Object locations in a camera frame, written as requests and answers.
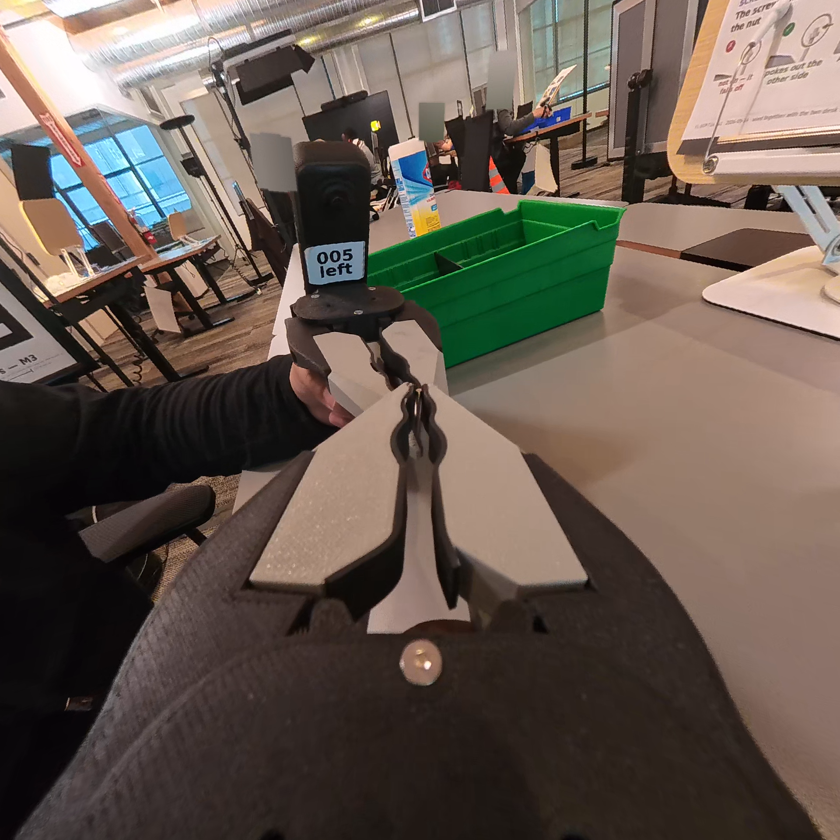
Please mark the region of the black studio light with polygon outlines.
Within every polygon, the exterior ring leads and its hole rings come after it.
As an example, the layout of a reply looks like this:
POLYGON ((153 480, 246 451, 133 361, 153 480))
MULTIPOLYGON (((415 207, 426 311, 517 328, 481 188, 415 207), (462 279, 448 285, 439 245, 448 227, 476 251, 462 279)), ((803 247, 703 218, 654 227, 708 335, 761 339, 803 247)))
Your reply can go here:
POLYGON ((314 56, 298 45, 278 47, 261 56, 245 59, 234 65, 234 84, 240 103, 245 106, 280 90, 293 87, 291 76, 308 73, 314 56))

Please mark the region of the black wall screen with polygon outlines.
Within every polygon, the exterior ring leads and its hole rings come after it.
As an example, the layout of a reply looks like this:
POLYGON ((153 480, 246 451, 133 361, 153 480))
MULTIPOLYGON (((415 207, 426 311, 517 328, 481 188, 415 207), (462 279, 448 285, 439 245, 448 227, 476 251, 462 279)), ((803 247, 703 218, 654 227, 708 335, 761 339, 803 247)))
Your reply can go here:
POLYGON ((341 141, 344 131, 352 129, 367 144, 371 144, 373 133, 379 145, 400 142, 387 91, 357 91, 324 102, 318 112, 304 116, 302 123, 311 141, 341 141))

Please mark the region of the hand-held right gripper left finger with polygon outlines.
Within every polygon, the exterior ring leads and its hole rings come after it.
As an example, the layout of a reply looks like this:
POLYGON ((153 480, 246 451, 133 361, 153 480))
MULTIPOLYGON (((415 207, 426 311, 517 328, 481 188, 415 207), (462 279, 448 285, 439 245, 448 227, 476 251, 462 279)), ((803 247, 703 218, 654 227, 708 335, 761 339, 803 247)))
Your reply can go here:
POLYGON ((412 393, 399 385, 301 459, 252 588, 337 600, 355 620, 393 591, 403 573, 412 393))

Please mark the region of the person's left forearm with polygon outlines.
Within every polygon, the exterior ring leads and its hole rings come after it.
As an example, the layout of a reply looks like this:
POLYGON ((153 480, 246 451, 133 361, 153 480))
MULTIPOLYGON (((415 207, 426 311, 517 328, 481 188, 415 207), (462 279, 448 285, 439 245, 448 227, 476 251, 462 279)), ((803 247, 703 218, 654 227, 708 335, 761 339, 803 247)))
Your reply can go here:
POLYGON ((171 484, 292 459, 333 434, 291 389, 289 355, 225 374, 107 394, 60 393, 64 509, 141 500, 171 484))

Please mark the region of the framed floor sign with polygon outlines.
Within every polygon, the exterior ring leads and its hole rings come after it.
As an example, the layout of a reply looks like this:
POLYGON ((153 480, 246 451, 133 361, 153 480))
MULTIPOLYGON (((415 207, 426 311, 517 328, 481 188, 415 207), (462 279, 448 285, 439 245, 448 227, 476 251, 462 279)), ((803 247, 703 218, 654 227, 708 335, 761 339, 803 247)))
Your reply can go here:
POLYGON ((1 380, 18 384, 77 382, 98 368, 18 274, 1 264, 1 380))

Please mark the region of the dark brown flat pad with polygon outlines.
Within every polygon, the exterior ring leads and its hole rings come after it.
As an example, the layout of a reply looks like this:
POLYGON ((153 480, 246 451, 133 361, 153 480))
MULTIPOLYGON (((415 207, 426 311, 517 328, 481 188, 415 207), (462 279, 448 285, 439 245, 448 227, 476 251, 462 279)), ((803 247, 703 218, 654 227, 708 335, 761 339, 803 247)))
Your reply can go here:
POLYGON ((683 250, 679 258, 743 272, 812 245, 808 234, 748 227, 693 245, 683 250))

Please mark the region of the small metal screw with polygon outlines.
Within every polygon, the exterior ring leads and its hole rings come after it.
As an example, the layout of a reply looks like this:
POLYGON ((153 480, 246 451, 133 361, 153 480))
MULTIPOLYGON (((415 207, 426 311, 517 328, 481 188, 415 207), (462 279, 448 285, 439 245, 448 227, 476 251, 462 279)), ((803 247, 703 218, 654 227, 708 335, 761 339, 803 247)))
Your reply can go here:
POLYGON ((428 445, 427 431, 427 387, 425 385, 413 388, 406 400, 408 410, 408 454, 413 460, 421 460, 426 456, 428 445))

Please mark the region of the black office chair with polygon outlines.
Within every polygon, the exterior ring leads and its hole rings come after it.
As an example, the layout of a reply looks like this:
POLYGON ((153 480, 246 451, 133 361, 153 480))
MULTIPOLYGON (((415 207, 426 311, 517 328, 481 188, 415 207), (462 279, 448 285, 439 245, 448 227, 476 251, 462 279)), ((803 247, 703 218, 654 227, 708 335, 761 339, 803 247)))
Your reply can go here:
POLYGON ((202 545, 206 536, 201 526, 213 517, 215 507, 213 488, 188 485, 125 503, 78 534, 93 557, 125 571, 152 595, 165 570, 165 561, 155 551, 178 539, 202 545))

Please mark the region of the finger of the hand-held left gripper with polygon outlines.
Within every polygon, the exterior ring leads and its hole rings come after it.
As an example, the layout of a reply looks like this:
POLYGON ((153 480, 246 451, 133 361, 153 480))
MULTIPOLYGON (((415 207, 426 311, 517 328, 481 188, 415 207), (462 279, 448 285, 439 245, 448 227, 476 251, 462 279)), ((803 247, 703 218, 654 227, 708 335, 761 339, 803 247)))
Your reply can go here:
POLYGON ((416 320, 395 321, 380 334, 384 372, 395 382, 434 385, 449 394, 445 357, 416 320))
POLYGON ((398 386, 392 396, 388 375, 376 366, 375 355, 360 336, 322 333, 314 342, 329 367, 329 392, 345 411, 359 417, 373 408, 381 414, 389 411, 392 418, 404 417, 404 387, 398 386))

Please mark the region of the person's left hand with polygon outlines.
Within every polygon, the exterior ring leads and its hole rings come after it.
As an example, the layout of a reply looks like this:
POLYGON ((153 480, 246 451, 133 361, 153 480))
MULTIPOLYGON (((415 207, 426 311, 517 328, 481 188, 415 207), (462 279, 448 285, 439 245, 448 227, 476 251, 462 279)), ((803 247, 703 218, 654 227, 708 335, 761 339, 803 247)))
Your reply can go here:
POLYGON ((342 428, 354 419, 331 394, 329 384, 320 374, 293 363, 289 381, 299 402, 319 423, 342 428))

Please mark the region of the grey desk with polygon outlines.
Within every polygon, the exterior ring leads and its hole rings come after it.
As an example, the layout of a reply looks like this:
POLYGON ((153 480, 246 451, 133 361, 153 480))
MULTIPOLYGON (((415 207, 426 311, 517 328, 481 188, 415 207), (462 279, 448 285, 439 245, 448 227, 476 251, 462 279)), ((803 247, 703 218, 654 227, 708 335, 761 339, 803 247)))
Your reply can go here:
POLYGON ((838 343, 716 308, 726 276, 671 256, 791 213, 642 204, 603 310, 449 370, 654 562, 755 737, 838 776, 838 343))

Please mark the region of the green plastic bin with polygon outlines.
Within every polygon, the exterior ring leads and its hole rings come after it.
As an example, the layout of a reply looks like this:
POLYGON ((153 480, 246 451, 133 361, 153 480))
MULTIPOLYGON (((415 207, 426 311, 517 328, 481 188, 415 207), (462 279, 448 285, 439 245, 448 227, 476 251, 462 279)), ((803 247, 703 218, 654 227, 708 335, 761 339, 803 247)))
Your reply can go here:
POLYGON ((624 213, 521 200, 375 251, 368 280, 434 316, 450 368, 602 310, 624 213))

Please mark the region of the black floor lamp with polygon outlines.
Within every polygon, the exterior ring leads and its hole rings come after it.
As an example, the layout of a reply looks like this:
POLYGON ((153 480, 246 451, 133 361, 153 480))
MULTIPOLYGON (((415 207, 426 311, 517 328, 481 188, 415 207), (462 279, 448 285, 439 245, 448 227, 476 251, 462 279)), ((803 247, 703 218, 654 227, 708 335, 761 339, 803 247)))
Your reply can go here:
POLYGON ((165 132, 178 132, 181 135, 185 146, 188 149, 189 155, 192 157, 193 160, 193 163, 191 164, 186 164, 183 162, 182 166, 185 168, 188 174, 194 176, 197 179, 203 179, 206 189, 213 197, 213 202, 215 203, 217 210, 225 220, 227 230, 230 233, 233 241, 235 242, 234 253, 237 254, 239 252, 242 252, 242 254, 246 257, 248 263, 250 264, 252 270, 255 272, 254 282, 248 280, 248 283, 252 286, 252 288, 256 290, 257 293, 260 293, 262 287, 270 279, 273 278, 273 275, 270 272, 268 274, 263 274, 259 270, 253 256, 251 255, 249 247, 246 245, 245 240, 241 236, 234 219, 228 212, 223 198, 216 189, 215 184, 213 183, 210 175, 207 172, 207 168, 201 161, 199 154, 196 151, 196 148, 186 131, 186 129, 189 126, 193 125, 194 121, 195 118, 192 114, 182 114, 162 121, 160 123, 159 128, 165 132))

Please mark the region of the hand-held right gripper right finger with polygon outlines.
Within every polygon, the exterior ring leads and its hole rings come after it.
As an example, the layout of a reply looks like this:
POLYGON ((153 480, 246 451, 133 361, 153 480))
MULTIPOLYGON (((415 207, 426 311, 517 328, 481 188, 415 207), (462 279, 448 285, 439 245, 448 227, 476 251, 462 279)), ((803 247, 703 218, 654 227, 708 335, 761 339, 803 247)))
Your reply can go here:
POLYGON ((589 575, 520 447, 435 385, 418 397, 437 579, 449 608, 580 590, 589 575))

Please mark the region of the diagonal wooden beam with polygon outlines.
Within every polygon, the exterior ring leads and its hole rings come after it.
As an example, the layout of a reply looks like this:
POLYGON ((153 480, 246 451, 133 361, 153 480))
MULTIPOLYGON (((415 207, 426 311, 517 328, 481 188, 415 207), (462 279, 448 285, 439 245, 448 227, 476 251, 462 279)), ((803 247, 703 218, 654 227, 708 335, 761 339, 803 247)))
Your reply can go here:
POLYGON ((152 261, 156 257, 154 249, 138 232, 127 209, 111 189, 105 175, 72 132, 68 121, 55 103, 27 68, 4 31, 1 34, 1 71, 40 127, 79 175, 82 184, 118 230, 133 255, 140 258, 142 265, 152 261))

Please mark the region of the wipes canister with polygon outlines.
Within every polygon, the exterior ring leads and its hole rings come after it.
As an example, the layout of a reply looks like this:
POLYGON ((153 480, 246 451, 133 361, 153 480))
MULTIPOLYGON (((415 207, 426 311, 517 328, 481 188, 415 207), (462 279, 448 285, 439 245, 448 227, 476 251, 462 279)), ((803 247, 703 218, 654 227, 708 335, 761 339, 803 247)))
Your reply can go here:
POLYGON ((410 139, 388 150, 396 190, 410 238, 441 228, 425 143, 410 139))

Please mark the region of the white instruction sheet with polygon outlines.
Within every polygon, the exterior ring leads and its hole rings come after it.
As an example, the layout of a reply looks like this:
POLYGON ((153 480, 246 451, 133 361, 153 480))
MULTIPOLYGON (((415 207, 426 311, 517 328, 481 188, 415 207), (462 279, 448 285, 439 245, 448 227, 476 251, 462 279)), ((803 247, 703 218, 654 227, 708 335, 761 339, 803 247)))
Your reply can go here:
POLYGON ((728 2, 680 152, 838 134, 839 2, 728 2))

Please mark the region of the black square panel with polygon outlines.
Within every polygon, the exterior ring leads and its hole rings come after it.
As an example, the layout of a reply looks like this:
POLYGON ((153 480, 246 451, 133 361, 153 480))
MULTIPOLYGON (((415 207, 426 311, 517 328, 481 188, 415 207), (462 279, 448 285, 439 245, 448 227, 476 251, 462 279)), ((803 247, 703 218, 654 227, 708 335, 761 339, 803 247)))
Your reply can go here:
POLYGON ((16 143, 9 150, 18 199, 27 202, 53 198, 55 187, 49 148, 16 143))

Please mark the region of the wooden standing desk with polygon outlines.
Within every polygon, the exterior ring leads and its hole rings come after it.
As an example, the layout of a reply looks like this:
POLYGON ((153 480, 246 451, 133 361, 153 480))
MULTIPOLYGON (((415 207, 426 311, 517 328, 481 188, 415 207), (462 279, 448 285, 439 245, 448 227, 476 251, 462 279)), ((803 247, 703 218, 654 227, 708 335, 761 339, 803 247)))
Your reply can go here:
POLYGON ((199 298, 211 291, 217 302, 227 304, 215 279, 200 267, 199 257, 216 245, 218 236, 195 244, 179 245, 140 266, 145 278, 144 294, 156 328, 178 332, 184 338, 223 327, 235 319, 210 315, 199 298))
POLYGON ((41 285, 40 296, 47 309, 77 329, 84 319, 95 312, 107 310, 113 315, 120 331, 132 346, 149 360, 168 382, 181 382, 188 378, 189 374, 181 374, 175 369, 125 307, 126 300, 134 290, 134 282, 142 277, 140 257, 135 256, 116 266, 95 272, 88 278, 82 278, 68 290, 53 293, 41 285))
POLYGON ((570 136, 572 134, 572 126, 577 127, 581 124, 584 129, 587 120, 593 118, 594 116, 595 114, 593 112, 585 112, 577 117, 572 117, 571 119, 557 122, 550 126, 537 128, 515 137, 506 138, 505 144, 525 144, 540 140, 548 140, 550 168, 555 181, 553 195, 560 197, 560 138, 570 136))

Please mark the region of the grey framed board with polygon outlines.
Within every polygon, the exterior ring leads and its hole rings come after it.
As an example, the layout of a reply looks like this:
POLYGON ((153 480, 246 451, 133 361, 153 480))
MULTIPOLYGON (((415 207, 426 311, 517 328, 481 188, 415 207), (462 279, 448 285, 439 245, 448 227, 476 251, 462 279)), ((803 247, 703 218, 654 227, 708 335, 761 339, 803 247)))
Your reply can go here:
POLYGON ((607 159, 623 164, 622 200, 672 177, 667 141, 707 2, 612 4, 607 159))

